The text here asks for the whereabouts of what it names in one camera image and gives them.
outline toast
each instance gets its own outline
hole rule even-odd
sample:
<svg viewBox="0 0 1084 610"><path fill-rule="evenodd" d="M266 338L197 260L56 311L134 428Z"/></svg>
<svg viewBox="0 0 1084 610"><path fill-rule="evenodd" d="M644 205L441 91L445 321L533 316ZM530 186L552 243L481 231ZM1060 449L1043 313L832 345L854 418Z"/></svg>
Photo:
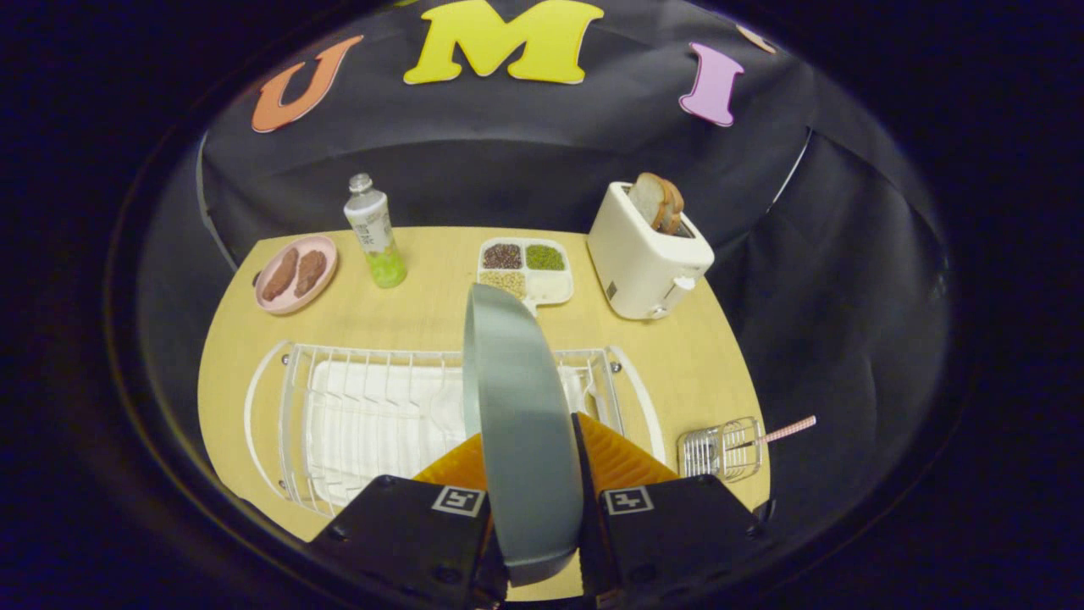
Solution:
<svg viewBox="0 0 1084 610"><path fill-rule="evenodd" d="M668 235L672 235L681 226L681 212L685 209L685 197L681 195L681 191L678 190L678 186L673 182L670 180L662 180L662 182L667 186L667 197L659 230Z"/></svg>
<svg viewBox="0 0 1084 610"><path fill-rule="evenodd" d="M644 171L629 189L629 199L653 230L666 220L667 182L655 173Z"/></svg>

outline pink plate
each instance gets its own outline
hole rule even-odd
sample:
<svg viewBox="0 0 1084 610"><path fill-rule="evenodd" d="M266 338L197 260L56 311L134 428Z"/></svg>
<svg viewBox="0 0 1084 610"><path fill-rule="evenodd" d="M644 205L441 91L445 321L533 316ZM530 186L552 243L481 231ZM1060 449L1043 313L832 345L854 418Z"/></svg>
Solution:
<svg viewBox="0 0 1084 610"><path fill-rule="evenodd" d="M313 249L319 249L324 252L327 257L327 267L324 269L323 274L317 280L317 283L312 286L312 289L306 291L301 296L294 296L294 288L297 286L297 275L294 275L294 281L289 282L286 287L286 291L283 291L279 296L275 296L272 300L266 300L263 298L263 286L267 285L271 275L274 273L275 269L279 268L279 263L282 261L283 256L289 251L289 248L296 247L298 259L301 256L312 251ZM335 242L324 235L308 235L300 237L291 242L287 246L279 250L278 254L271 257L263 270L260 271L260 276L256 280L256 303L259 304L266 312L281 316L283 314L294 313L301 308L305 308L310 300L320 294L327 282L331 281L332 275L335 274L335 267L338 264L338 255L335 249Z"/></svg>

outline wire rack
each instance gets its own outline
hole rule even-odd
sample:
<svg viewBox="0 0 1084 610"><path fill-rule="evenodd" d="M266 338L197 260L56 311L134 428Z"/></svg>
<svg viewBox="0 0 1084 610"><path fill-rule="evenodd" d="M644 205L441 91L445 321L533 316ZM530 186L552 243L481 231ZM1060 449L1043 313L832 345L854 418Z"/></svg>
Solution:
<svg viewBox="0 0 1084 610"><path fill-rule="evenodd" d="M570 412L624 434L607 352L554 360ZM414 477L466 440L461 353L294 345L283 362L278 486L306 508L334 517L374 478Z"/></svg>
<svg viewBox="0 0 1084 610"><path fill-rule="evenodd" d="M694 430L678 439L678 454L682 477L711 475L725 483L752 477L764 459L764 446L753 444L738 447L764 436L760 421L743 417L723 426Z"/></svg>

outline bottle cap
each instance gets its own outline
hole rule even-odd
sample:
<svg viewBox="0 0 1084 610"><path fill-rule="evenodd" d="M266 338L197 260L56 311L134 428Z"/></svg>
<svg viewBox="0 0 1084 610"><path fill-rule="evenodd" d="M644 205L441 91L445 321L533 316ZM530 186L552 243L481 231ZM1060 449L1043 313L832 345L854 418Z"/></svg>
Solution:
<svg viewBox="0 0 1084 610"><path fill-rule="evenodd" d="M369 173L358 173L350 178L350 192L361 193L373 186L373 179L369 177Z"/></svg>

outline white compartment tray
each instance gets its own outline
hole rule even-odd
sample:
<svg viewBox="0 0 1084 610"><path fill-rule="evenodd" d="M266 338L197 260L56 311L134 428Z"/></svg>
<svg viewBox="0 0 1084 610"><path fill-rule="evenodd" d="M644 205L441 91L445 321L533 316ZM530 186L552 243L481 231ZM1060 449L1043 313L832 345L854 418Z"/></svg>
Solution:
<svg viewBox="0 0 1084 610"><path fill-rule="evenodd" d="M486 260L486 250L490 247L507 243L519 247L519 260L520 265L515 269L511 268L486 268L483 265ZM556 271L549 269L530 269L527 267L527 247L531 245L545 245L556 249L560 254L562 260L565 262L565 268ZM498 273L522 273L526 284L527 295L521 298L524 304L531 312L532 315L538 317L538 307L539 304L557 304L567 301L572 297L573 282L572 282L572 265L568 260L568 251L565 250L565 246L553 239L545 238L531 238L531 237L494 237L487 239L478 248L478 282L481 281L482 273L487 271L493 271Z"/></svg>

